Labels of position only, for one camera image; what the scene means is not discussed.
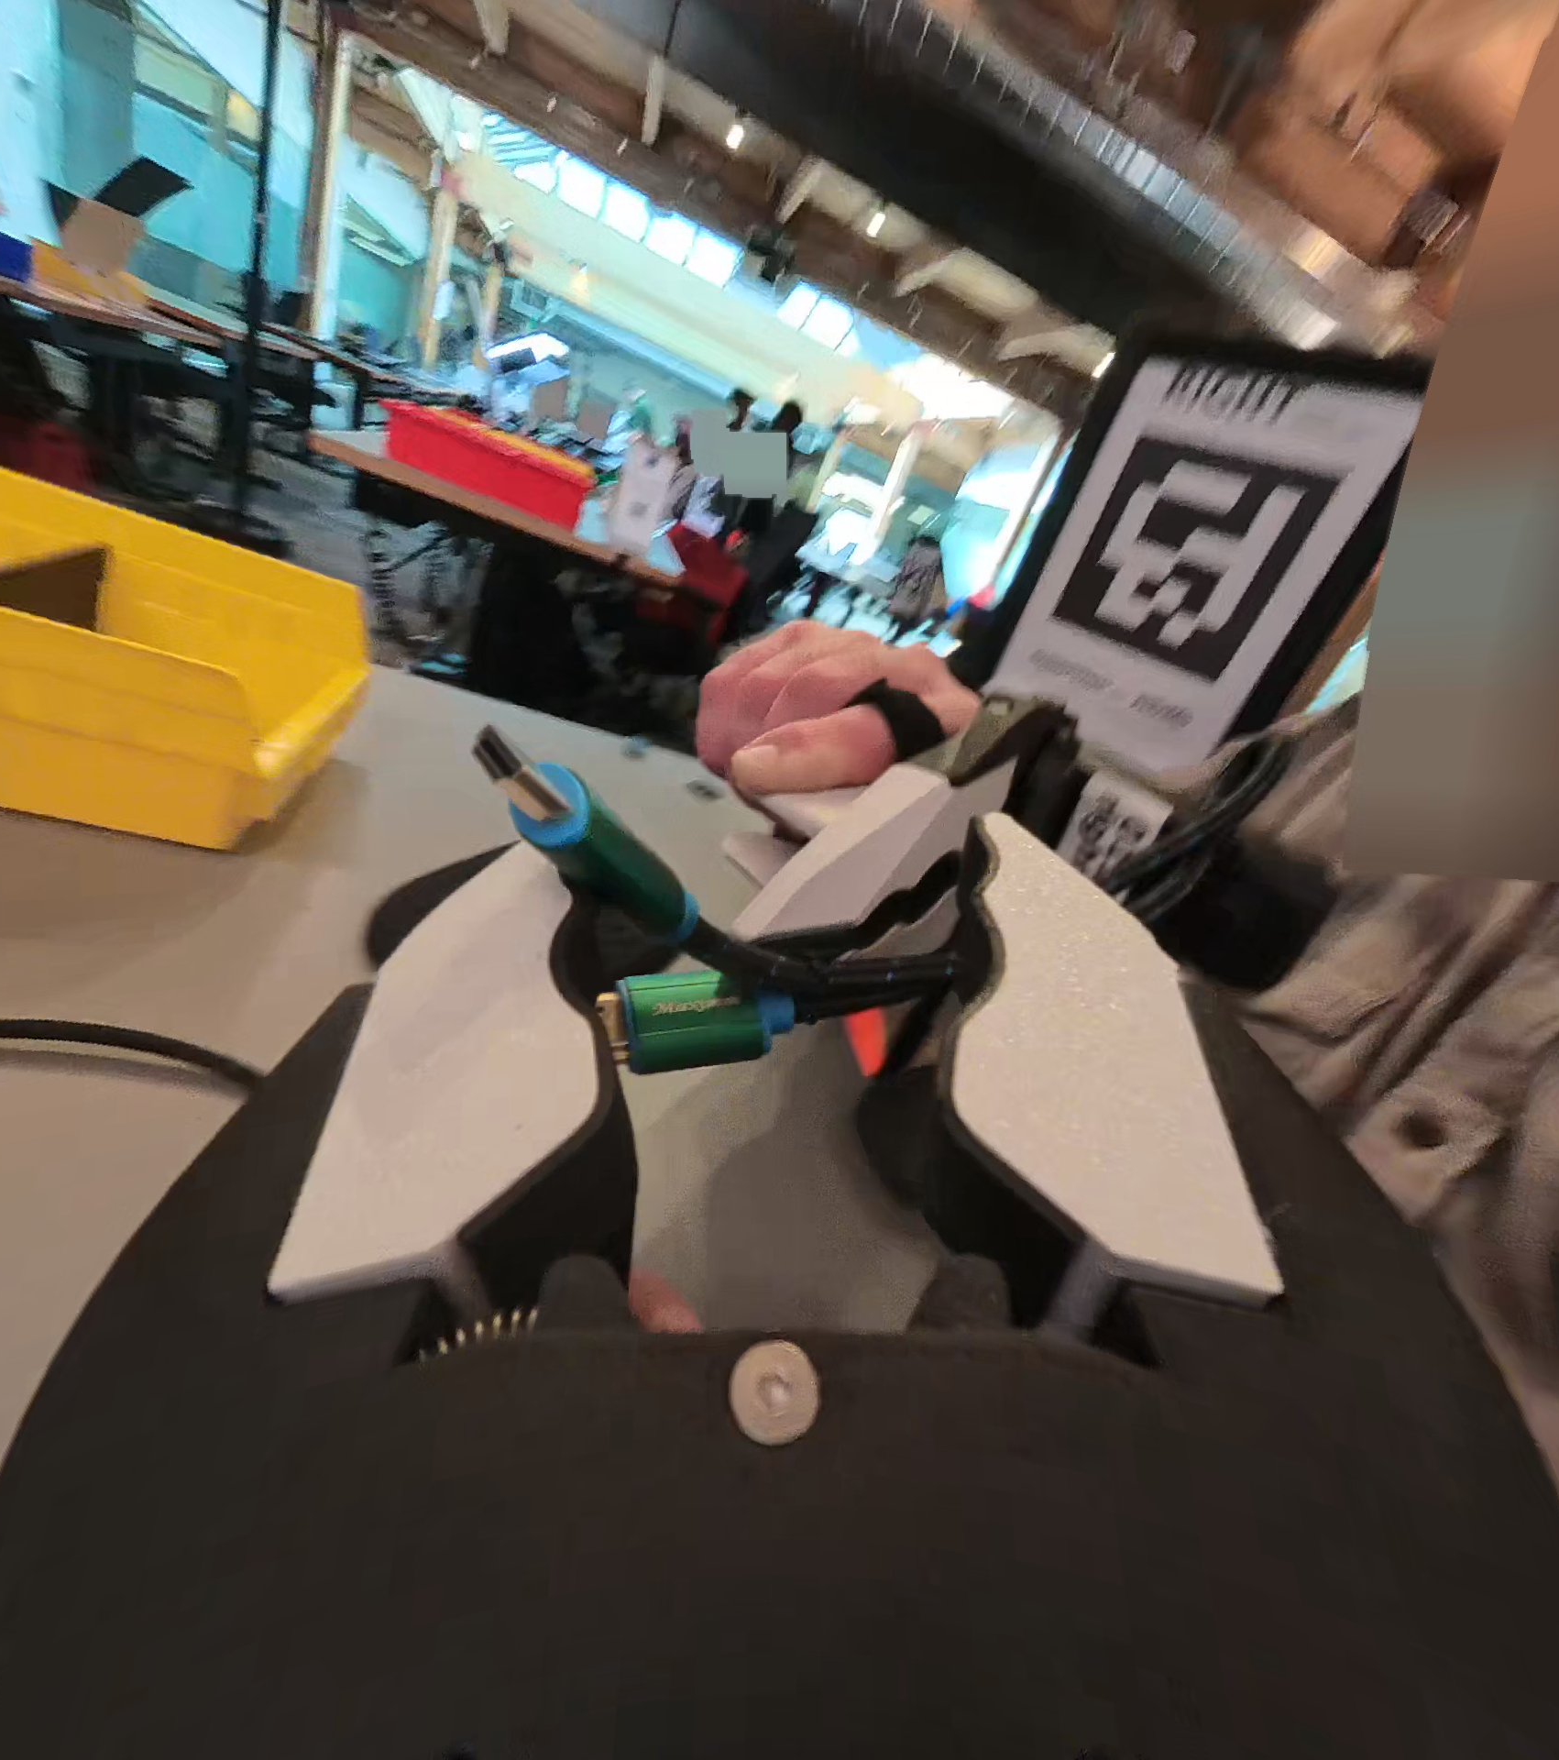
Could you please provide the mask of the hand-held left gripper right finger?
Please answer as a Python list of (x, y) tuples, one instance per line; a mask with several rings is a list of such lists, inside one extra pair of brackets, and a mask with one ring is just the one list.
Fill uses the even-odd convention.
[(986, 979), (945, 1050), (950, 1123), (1070, 1240), (1036, 1330), (1090, 1338), (1114, 1295), (1282, 1297), (1184, 979), (1153, 932), (1009, 816), (973, 823)]

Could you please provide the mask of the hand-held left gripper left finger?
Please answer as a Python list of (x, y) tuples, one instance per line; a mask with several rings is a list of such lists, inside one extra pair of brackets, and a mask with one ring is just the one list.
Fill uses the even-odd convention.
[(630, 1243), (634, 1127), (568, 957), (591, 913), (531, 848), (492, 862), (383, 965), (269, 1291), (430, 1283), (531, 1310), (547, 1270)]

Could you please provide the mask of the person's right hand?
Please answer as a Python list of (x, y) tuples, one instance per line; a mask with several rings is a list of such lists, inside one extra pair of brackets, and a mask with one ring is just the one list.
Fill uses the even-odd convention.
[(708, 674), (692, 742), (754, 801), (865, 788), (902, 761), (896, 728), (932, 751), (977, 712), (982, 696), (930, 648), (792, 622)]

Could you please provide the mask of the red chair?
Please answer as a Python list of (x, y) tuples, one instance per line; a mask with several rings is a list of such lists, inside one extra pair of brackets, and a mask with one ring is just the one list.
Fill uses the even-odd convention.
[(681, 562), (681, 588), (710, 602), (720, 617), (731, 617), (751, 581), (751, 568), (742, 554), (687, 522), (670, 525), (664, 537)]

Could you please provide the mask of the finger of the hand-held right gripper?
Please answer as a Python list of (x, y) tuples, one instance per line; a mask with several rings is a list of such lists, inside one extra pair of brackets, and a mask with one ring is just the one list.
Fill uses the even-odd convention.
[(757, 879), (732, 935), (851, 935), (856, 950), (946, 950), (966, 829), (1009, 801), (1016, 772), (1016, 755), (963, 781), (950, 776), (946, 758), (902, 761), (865, 788), (751, 798), (771, 833), (725, 845)]

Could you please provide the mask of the person's left hand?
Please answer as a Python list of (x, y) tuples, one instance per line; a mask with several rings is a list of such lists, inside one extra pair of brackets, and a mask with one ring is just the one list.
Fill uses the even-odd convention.
[(647, 1334), (702, 1334), (705, 1324), (692, 1304), (660, 1271), (637, 1263), (627, 1278), (627, 1310)]

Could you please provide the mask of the white box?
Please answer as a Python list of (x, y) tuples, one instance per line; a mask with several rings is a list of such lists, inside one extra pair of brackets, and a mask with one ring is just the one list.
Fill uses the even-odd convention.
[(670, 525), (677, 500), (680, 458), (651, 437), (634, 434), (616, 474), (616, 488), (606, 511), (607, 547), (640, 558)]

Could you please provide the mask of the person's plaid shirt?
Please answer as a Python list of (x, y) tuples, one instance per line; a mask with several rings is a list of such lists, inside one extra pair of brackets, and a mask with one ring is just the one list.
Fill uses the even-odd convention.
[(1351, 875), (1358, 721), (1355, 696), (1277, 728), (1288, 772), (1243, 845), (1331, 900), (1237, 1014), (1429, 1236), (1559, 1494), (1559, 882)]

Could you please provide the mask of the red storage bins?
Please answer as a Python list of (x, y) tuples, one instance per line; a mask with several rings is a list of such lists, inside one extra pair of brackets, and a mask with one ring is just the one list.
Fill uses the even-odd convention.
[(526, 517), (577, 531), (584, 501), (598, 488), (591, 463), (507, 434), (460, 407), (387, 398), (387, 457), (446, 485), (492, 497)]

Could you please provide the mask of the yellow plastic bin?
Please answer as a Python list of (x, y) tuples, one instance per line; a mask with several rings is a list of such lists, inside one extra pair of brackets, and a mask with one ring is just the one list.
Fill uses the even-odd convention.
[(369, 691), (353, 584), (0, 468), (0, 811), (231, 850)]

